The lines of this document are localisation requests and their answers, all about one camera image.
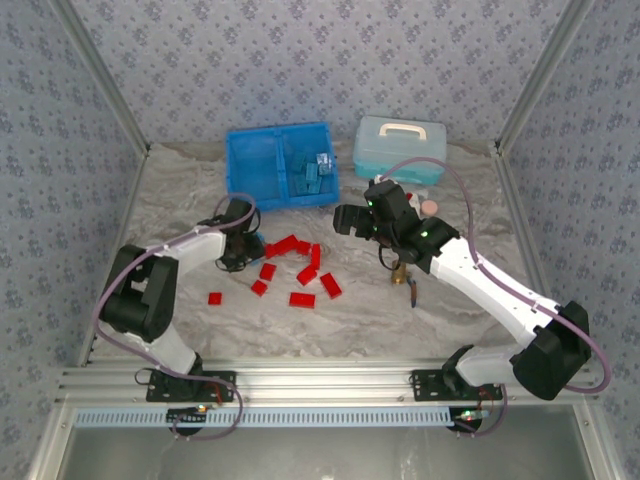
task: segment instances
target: ventilation grill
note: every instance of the ventilation grill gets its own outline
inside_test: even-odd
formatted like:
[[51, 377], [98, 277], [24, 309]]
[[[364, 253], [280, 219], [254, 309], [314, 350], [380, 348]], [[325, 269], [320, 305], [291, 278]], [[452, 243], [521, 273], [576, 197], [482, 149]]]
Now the ventilation grill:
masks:
[[[238, 410], [221, 408], [207, 413], [207, 427], [226, 427]], [[81, 408], [76, 427], [167, 427], [164, 408]], [[242, 414], [241, 427], [434, 427], [451, 426], [447, 407], [388, 408], [258, 408]]]

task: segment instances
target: sandy surface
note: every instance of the sandy surface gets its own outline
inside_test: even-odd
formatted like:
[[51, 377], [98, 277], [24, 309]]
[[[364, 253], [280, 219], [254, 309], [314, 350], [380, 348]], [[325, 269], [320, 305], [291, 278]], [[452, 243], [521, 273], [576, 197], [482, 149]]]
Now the sandy surface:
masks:
[[[336, 142], [341, 202], [363, 204], [367, 180], [354, 175], [351, 144]], [[465, 180], [476, 212], [479, 251], [517, 280], [527, 283], [509, 213], [486, 151], [448, 147], [448, 162]], [[143, 173], [127, 242], [151, 245], [167, 240], [210, 217], [226, 192], [221, 144], [154, 145]], [[411, 186], [438, 202], [438, 215], [466, 232], [466, 207], [453, 179], [436, 187]], [[322, 272], [330, 271], [344, 294], [330, 300], [316, 279], [302, 288], [295, 278], [308, 260], [291, 254], [274, 259], [277, 271], [269, 291], [258, 298], [249, 287], [259, 266], [240, 273], [204, 264], [179, 283], [174, 324], [203, 357], [238, 356], [406, 356], [448, 357], [462, 345], [509, 342], [507, 331], [454, 288], [414, 269], [418, 305], [410, 307], [409, 288], [392, 286], [378, 263], [377, 247], [335, 234], [333, 206], [280, 210], [263, 215], [260, 232], [268, 242], [294, 233], [323, 247]], [[223, 305], [207, 305], [211, 291], [223, 292]], [[317, 293], [314, 310], [288, 306], [289, 293]], [[96, 341], [93, 356], [121, 356]]]

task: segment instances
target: case handle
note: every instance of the case handle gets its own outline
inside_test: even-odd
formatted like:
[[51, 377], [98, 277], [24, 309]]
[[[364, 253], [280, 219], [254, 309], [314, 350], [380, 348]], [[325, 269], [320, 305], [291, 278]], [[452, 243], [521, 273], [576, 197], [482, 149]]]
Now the case handle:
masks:
[[427, 131], [417, 125], [407, 125], [404, 123], [385, 123], [380, 127], [380, 135], [387, 136], [387, 130], [405, 130], [407, 132], [416, 132], [420, 135], [420, 140], [427, 139]]

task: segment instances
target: plastic storage box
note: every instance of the plastic storage box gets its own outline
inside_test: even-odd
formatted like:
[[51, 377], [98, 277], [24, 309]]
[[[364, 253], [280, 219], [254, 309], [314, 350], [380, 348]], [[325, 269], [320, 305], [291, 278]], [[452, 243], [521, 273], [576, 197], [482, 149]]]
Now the plastic storage box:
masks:
[[[252, 195], [262, 211], [326, 205], [340, 198], [327, 123], [233, 131], [226, 147], [229, 192]], [[330, 165], [325, 163], [320, 174], [316, 155], [323, 153]]]
[[[360, 121], [353, 152], [356, 175], [373, 178], [413, 157], [447, 159], [447, 129], [441, 123], [384, 117]], [[399, 182], [435, 185], [444, 169], [426, 162], [401, 168], [391, 177]]]

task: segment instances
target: small brass part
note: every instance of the small brass part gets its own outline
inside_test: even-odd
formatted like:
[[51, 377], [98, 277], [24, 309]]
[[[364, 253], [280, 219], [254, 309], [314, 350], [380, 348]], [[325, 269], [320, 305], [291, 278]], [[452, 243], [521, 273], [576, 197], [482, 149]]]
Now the small brass part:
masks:
[[391, 272], [391, 283], [394, 285], [402, 285], [403, 283], [407, 283], [407, 264], [400, 262], [400, 267], [398, 266], [399, 260], [394, 260], [391, 268], [393, 271]]

